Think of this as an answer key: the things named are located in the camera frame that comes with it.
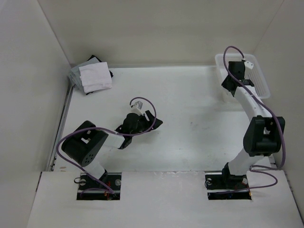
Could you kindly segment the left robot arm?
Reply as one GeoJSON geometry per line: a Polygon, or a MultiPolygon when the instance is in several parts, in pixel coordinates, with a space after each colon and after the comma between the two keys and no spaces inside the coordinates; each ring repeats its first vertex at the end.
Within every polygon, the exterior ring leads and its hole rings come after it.
{"type": "Polygon", "coordinates": [[[133,134],[153,131],[162,124],[163,121],[155,118],[149,110],[141,115],[129,113],[115,130],[117,135],[104,130],[93,130],[95,124],[91,121],[84,121],[77,130],[86,128],[88,130],[66,139],[61,150],[92,175],[90,183],[99,190],[105,187],[107,179],[106,169],[96,159],[101,148],[125,149],[132,142],[133,134]]]}

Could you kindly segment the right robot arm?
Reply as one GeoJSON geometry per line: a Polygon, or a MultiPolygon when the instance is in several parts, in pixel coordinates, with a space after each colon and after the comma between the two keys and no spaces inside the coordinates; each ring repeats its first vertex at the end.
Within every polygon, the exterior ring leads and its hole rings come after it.
{"type": "Polygon", "coordinates": [[[242,150],[224,166],[220,182],[227,190],[240,190],[247,187],[244,181],[247,172],[259,160],[281,149],[285,120],[275,117],[257,97],[253,82],[245,78],[246,61],[229,61],[224,65],[228,75],[221,85],[241,104],[250,123],[242,150]]]}

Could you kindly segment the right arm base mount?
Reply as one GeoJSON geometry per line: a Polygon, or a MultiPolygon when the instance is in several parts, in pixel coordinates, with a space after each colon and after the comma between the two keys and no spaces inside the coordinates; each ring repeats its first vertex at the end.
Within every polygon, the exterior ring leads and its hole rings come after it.
{"type": "Polygon", "coordinates": [[[251,200],[247,176],[224,180],[220,172],[205,174],[205,187],[209,200],[251,200]]]}

